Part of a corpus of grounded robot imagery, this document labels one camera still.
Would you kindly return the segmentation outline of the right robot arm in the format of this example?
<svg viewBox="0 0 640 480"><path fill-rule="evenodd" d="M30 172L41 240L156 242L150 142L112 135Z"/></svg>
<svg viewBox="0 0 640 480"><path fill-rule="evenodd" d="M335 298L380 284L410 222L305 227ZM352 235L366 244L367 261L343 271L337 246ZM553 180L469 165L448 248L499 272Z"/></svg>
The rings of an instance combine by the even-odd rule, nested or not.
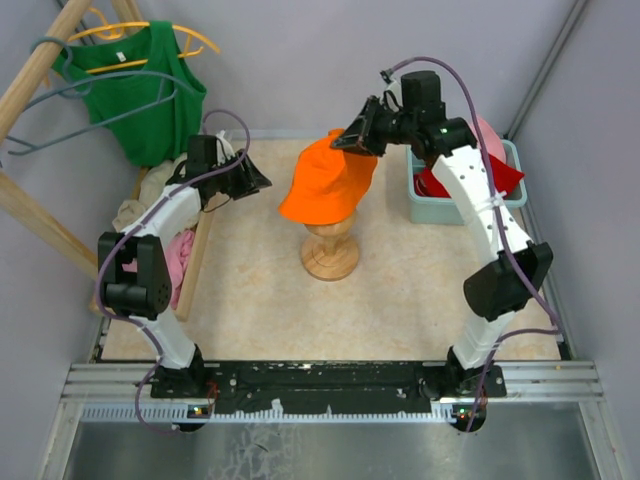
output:
<svg viewBox="0 0 640 480"><path fill-rule="evenodd" d="M353 123L333 141L337 150L382 156L388 145L407 145L446 189L470 231L480 268L463 283L472 312L443 366L421 380L429 399L480 394L507 327L537 296L553 260L547 243L535 243L513 219L496 187L486 141L476 117L446 114L441 81L431 70L394 79L367 98Z"/></svg>

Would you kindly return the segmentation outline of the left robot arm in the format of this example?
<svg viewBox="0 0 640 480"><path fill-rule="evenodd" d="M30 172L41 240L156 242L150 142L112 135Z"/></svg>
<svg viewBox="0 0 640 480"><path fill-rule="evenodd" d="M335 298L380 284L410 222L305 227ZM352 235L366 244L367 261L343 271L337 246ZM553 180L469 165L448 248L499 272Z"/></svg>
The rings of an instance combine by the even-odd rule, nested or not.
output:
<svg viewBox="0 0 640 480"><path fill-rule="evenodd" d="M159 198L134 223L99 238L96 305L134 325L155 350L153 397L197 397L208 384L202 353L170 306L171 241L216 195L239 200L270 184L247 148L234 149L223 134L194 135Z"/></svg>

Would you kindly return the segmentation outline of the orange bucket hat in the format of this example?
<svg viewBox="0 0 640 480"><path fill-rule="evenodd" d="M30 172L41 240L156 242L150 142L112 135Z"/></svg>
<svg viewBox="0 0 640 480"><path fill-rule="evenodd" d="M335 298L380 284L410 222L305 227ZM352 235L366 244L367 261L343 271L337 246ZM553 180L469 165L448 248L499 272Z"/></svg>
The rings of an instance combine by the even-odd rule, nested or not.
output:
<svg viewBox="0 0 640 480"><path fill-rule="evenodd" d="M298 156L290 190L279 206L287 220L330 225L349 217L368 192L378 158L334 149L344 131L332 129Z"/></svg>

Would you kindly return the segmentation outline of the red hat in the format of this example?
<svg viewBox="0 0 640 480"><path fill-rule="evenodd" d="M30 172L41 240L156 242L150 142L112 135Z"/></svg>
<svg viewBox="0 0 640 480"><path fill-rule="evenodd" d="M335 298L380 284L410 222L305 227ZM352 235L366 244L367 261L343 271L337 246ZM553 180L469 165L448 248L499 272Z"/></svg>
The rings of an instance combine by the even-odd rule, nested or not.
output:
<svg viewBox="0 0 640 480"><path fill-rule="evenodd" d="M489 155L494 175L494 183L498 192L511 194L519 185L525 174L520 170L510 167L505 159ZM444 186L436 179L428 168L423 168L413 175L413 185L417 195L422 197L449 198L450 195Z"/></svg>

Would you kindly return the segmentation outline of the wooden hat stand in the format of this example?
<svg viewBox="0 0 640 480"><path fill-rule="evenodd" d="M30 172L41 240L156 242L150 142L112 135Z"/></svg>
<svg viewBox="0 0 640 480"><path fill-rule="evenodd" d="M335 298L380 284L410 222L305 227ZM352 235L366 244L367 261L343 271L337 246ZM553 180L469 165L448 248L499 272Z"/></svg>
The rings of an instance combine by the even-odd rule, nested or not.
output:
<svg viewBox="0 0 640 480"><path fill-rule="evenodd" d="M344 220L326 225L305 224L309 236L301 245L304 269L315 279L335 282L349 276L356 268L360 250L351 229L356 223L354 211Z"/></svg>

